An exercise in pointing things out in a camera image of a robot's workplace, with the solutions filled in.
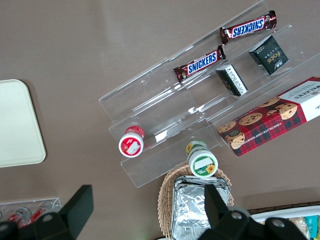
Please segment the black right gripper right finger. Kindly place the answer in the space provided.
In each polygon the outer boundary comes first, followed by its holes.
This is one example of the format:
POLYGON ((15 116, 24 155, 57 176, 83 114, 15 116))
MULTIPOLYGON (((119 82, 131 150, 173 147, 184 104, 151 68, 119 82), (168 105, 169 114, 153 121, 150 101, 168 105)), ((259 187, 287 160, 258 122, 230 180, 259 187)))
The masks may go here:
POLYGON ((210 224, 214 229, 220 219, 228 212, 228 207, 213 184, 204 186, 204 209, 210 224))

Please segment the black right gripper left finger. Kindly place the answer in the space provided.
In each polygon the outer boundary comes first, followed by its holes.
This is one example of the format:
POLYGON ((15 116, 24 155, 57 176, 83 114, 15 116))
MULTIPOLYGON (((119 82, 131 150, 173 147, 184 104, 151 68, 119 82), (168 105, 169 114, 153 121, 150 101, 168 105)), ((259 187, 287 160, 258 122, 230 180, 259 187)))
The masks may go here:
POLYGON ((62 221, 72 235, 79 235, 94 210, 93 187, 82 185, 59 211, 62 221))

